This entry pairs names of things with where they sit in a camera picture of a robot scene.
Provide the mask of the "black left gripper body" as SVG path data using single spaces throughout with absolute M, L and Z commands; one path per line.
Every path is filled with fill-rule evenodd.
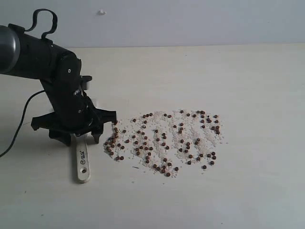
M 52 130 L 84 134 L 98 125 L 100 118 L 86 93 L 53 93 Z

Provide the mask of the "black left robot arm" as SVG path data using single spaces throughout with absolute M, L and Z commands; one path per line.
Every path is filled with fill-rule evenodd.
M 94 106 L 86 94 L 91 76 L 81 75 L 76 54 L 52 41 L 25 34 L 23 27 L 9 24 L 0 28 L 0 73 L 39 80 L 53 112 L 34 117 L 33 130 L 49 130 L 49 137 L 71 144 L 71 135 L 91 133 L 95 143 L 105 123 L 117 121 L 115 111 Z

